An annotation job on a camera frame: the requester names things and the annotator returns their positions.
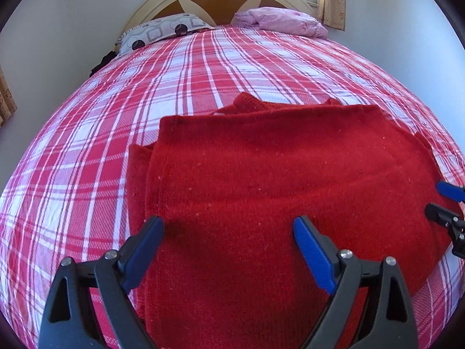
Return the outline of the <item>red knit sweater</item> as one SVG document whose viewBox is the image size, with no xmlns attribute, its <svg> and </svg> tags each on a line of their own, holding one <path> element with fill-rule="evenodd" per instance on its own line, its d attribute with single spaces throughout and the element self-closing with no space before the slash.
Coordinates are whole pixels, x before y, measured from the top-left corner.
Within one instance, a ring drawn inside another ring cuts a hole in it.
<svg viewBox="0 0 465 349">
<path fill-rule="evenodd" d="M 327 295 L 292 233 L 305 215 L 361 259 L 395 257 L 427 348 L 459 283 L 450 239 L 426 219 L 440 196 L 427 140 L 375 105 L 289 106 L 239 95 L 211 115 L 164 117 L 128 150 L 129 225 L 160 216 L 164 239 L 136 299 L 160 348 L 297 348 Z"/>
</svg>

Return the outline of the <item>red white plaid bedspread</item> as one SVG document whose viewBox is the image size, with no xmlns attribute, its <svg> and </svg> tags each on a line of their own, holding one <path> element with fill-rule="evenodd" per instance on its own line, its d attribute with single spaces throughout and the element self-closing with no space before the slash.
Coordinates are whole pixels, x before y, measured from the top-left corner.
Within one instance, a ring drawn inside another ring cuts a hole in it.
<svg viewBox="0 0 465 349">
<path fill-rule="evenodd" d="M 233 26 L 157 42 L 85 81 L 1 194 L 1 312 L 27 348 L 61 259 L 93 259 L 128 236 L 128 146 L 154 142 L 165 116 L 212 113 L 243 91 L 267 102 L 379 106 L 425 136 L 447 181 L 464 183 L 464 155 L 431 110 L 337 42 Z"/>
</svg>

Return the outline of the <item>beige side window curtain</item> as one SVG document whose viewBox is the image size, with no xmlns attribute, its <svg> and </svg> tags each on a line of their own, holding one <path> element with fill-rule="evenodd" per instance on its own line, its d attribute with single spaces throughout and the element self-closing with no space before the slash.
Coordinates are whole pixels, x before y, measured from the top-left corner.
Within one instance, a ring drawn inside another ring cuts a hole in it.
<svg viewBox="0 0 465 349">
<path fill-rule="evenodd" d="M 3 126 L 17 111 L 17 105 L 12 97 L 10 88 L 0 69 L 0 125 Z"/>
</svg>

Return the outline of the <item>pink pillow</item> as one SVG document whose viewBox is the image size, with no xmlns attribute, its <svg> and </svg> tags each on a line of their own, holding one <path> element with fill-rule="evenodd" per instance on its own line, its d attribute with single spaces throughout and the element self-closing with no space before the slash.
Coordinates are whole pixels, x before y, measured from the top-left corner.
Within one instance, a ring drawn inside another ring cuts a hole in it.
<svg viewBox="0 0 465 349">
<path fill-rule="evenodd" d="M 277 7 L 259 7 L 237 12 L 233 23 L 245 29 L 259 29 L 308 38 L 326 39 L 327 29 L 310 14 Z"/>
</svg>

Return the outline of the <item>black object beside bed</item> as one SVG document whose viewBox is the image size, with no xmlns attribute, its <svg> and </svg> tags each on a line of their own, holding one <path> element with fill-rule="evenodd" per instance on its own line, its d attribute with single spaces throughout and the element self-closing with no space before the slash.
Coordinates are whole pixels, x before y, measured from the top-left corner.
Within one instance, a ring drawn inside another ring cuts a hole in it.
<svg viewBox="0 0 465 349">
<path fill-rule="evenodd" d="M 117 52 L 116 51 L 110 51 L 108 54 L 106 54 L 102 60 L 100 61 L 99 64 L 97 64 L 92 70 L 91 70 L 91 73 L 89 75 L 89 77 L 92 77 L 94 76 L 94 74 L 96 74 L 99 70 L 101 70 L 102 68 L 104 68 L 105 66 L 107 66 L 111 61 L 113 61 L 117 56 Z"/>
</svg>

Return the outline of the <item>white black patterned pillow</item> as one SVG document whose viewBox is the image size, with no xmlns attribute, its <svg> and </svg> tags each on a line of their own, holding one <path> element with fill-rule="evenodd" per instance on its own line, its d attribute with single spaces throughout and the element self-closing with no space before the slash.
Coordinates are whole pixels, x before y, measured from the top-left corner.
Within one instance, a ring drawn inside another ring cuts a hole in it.
<svg viewBox="0 0 465 349">
<path fill-rule="evenodd" d="M 184 36 L 201 30 L 214 29 L 195 14 L 178 13 L 141 23 L 125 31 L 116 41 L 119 56 L 152 43 Z"/>
</svg>

